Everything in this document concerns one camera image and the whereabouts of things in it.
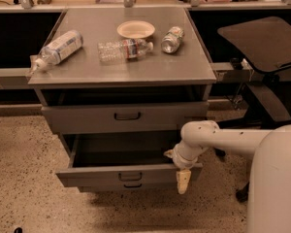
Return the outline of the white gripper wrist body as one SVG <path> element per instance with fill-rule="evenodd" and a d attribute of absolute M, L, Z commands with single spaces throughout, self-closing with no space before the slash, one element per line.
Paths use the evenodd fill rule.
<path fill-rule="evenodd" d="M 172 149 L 172 159 L 179 169 L 191 169 L 203 152 L 202 147 L 191 147 L 181 141 Z"/>

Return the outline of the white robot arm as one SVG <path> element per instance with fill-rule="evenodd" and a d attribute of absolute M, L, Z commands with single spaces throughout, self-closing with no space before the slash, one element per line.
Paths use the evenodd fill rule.
<path fill-rule="evenodd" d="M 291 124 L 277 129 L 221 129 L 212 120 L 191 121 L 182 126 L 180 137 L 164 152 L 178 167 L 180 194 L 206 150 L 250 156 L 246 233 L 291 233 Z"/>

